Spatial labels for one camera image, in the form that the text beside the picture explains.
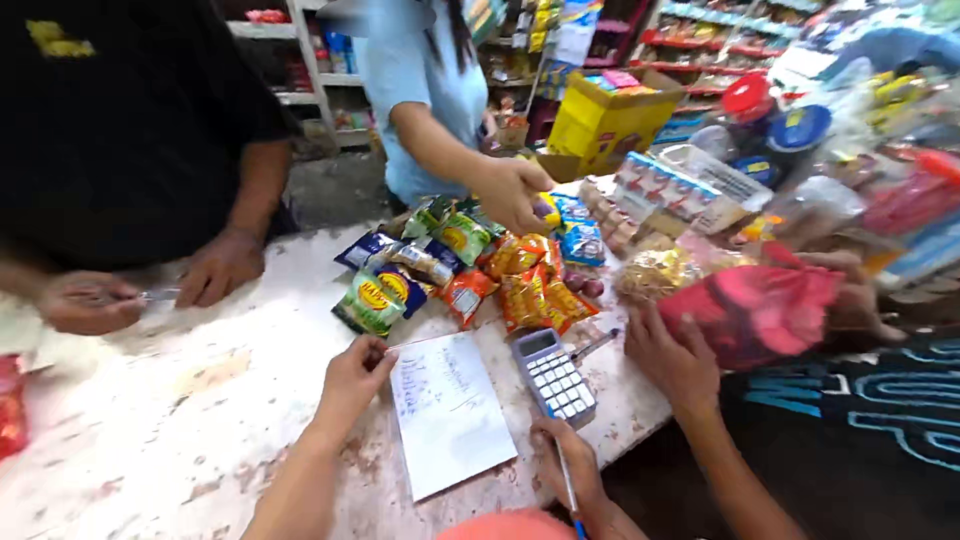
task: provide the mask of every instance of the blue pen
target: blue pen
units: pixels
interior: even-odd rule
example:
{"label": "blue pen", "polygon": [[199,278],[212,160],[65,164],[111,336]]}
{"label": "blue pen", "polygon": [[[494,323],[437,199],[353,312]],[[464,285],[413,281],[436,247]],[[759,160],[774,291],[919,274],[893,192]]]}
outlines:
{"label": "blue pen", "polygon": [[[550,418],[557,418],[553,413],[553,407],[550,405],[546,406],[546,413]],[[560,455],[560,468],[564,470],[566,497],[570,500],[570,519],[573,520],[573,526],[577,529],[577,538],[579,540],[586,540],[587,534],[584,532],[584,524],[580,523],[580,511],[577,509],[577,496],[573,493],[573,480],[570,479],[570,469],[566,466],[564,449],[560,447],[560,441],[554,440],[554,442],[557,443],[557,454]]]}

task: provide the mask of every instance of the black hair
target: black hair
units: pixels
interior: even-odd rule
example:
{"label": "black hair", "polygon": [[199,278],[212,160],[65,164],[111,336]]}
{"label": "black hair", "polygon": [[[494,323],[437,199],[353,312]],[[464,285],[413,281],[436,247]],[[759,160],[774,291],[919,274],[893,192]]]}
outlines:
{"label": "black hair", "polygon": [[[467,22],[464,19],[464,4],[461,0],[445,0],[446,10],[450,14],[450,33],[453,34],[453,48],[457,51],[457,68],[463,73],[467,69],[467,57],[473,59],[473,35],[467,28]],[[437,48],[437,40],[433,37],[433,29],[427,28],[423,31],[426,36],[427,45],[430,46],[430,52],[433,54],[433,60],[443,62],[440,57],[440,49]]]}

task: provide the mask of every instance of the black t-shirt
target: black t-shirt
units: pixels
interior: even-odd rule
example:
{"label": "black t-shirt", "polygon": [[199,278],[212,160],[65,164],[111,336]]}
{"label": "black t-shirt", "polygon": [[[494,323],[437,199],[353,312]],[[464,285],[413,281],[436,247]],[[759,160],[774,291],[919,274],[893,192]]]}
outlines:
{"label": "black t-shirt", "polygon": [[759,368],[723,388],[737,448],[815,537],[960,537],[960,340]]}
{"label": "black t-shirt", "polygon": [[0,234],[110,270],[189,256],[224,227],[243,145],[291,123],[208,1],[5,7]]}

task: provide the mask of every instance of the calculator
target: calculator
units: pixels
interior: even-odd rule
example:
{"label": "calculator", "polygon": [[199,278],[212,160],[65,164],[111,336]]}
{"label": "calculator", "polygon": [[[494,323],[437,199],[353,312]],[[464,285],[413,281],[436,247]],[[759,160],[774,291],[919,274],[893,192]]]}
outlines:
{"label": "calculator", "polygon": [[564,352],[556,331],[534,331],[518,338],[510,348],[544,416],[550,405],[557,418],[566,420],[577,430],[593,420],[596,399]]}

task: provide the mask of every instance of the notepad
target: notepad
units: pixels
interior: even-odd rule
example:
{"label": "notepad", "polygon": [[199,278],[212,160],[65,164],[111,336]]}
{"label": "notepad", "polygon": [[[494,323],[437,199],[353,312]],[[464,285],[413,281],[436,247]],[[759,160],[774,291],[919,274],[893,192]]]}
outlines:
{"label": "notepad", "polygon": [[414,501],[516,457],[472,332],[393,350],[390,382]]}

